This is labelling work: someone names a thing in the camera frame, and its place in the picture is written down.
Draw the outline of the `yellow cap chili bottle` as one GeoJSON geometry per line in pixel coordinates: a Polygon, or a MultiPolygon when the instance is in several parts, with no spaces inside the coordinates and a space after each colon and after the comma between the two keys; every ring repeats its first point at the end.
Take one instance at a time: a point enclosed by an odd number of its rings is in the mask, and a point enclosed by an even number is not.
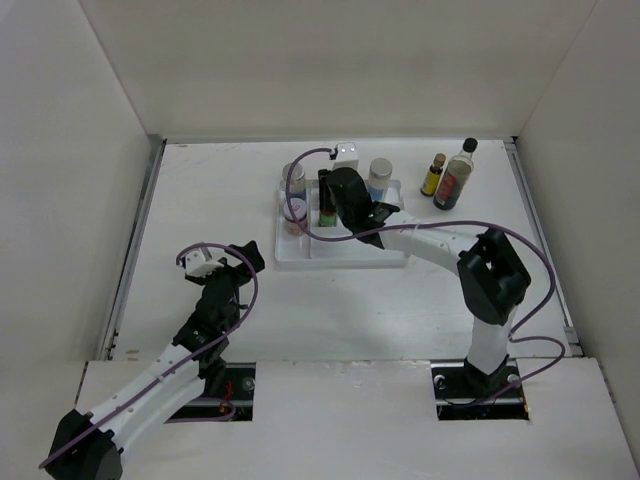
{"type": "Polygon", "coordinates": [[[321,228],[332,228],[337,225],[337,213],[334,209],[320,209],[318,226],[321,228]]]}

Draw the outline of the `white peppercorn jar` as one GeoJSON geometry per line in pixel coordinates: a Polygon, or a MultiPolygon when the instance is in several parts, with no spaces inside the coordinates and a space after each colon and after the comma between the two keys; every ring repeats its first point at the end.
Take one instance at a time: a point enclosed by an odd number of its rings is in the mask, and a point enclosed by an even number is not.
{"type": "Polygon", "coordinates": [[[289,196],[303,201],[307,200],[306,174],[300,164],[286,164],[282,170],[282,179],[289,187],[289,196]]]}
{"type": "Polygon", "coordinates": [[[367,189],[372,201],[383,201],[393,172],[392,163],[386,158],[376,158],[370,163],[367,189]]]}

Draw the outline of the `small brown cap bottle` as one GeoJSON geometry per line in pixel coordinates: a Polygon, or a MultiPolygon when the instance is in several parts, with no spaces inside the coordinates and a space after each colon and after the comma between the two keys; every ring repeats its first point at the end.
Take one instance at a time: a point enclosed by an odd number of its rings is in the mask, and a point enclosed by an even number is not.
{"type": "Polygon", "coordinates": [[[437,153],[434,156],[433,162],[431,163],[420,188],[420,192],[423,196],[432,197],[435,194],[445,163],[445,154],[437,153]]]}

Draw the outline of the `tall dark soy bottle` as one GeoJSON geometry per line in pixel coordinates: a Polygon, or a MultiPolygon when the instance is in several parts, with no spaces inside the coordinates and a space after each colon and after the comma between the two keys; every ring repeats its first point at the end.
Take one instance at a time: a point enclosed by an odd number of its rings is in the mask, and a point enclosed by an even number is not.
{"type": "Polygon", "coordinates": [[[456,206],[473,172],[473,155],[477,148],[478,141],[475,138],[466,138],[460,153],[449,160],[434,194],[433,202],[437,208],[448,211],[456,206]]]}

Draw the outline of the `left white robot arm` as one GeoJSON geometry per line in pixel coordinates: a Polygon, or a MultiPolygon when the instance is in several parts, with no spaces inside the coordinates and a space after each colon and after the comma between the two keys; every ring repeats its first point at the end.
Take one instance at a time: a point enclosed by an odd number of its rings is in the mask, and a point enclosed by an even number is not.
{"type": "Polygon", "coordinates": [[[255,303],[240,290],[256,285],[265,267],[255,241],[224,247],[201,242],[181,251],[176,263],[187,281],[201,286],[194,310],[158,358],[100,405],[73,409],[59,422],[50,452],[40,464],[54,479],[119,479],[134,444],[197,397],[214,398],[224,387],[222,352],[255,303]]]}

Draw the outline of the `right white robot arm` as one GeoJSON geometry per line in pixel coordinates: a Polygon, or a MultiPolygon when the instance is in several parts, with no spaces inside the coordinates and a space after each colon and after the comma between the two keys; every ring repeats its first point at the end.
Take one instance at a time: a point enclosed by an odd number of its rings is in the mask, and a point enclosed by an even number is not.
{"type": "Polygon", "coordinates": [[[506,235],[493,227],[473,236],[418,226],[399,207],[372,200],[364,180],[349,167],[329,173],[326,184],[342,224],[360,242],[420,258],[458,277],[474,317],[464,384],[478,396],[497,388],[508,361],[513,317],[531,284],[506,235]]]}

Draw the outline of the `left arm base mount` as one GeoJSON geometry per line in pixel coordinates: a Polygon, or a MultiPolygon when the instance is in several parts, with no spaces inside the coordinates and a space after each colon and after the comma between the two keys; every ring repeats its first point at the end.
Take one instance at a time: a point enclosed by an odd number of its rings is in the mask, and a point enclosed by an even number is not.
{"type": "Polygon", "coordinates": [[[248,422],[253,419],[257,365],[229,363],[204,393],[178,410],[168,423],[248,422]]]}

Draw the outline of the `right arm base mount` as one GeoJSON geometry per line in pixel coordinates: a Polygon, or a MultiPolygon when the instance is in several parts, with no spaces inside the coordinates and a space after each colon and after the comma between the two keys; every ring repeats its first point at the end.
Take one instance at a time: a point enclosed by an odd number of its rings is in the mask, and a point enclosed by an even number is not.
{"type": "Polygon", "coordinates": [[[520,371],[509,360],[489,385],[472,380],[463,362],[432,363],[431,376],[440,421],[484,421],[529,419],[528,405],[521,386],[496,393],[517,382],[520,371]]]}

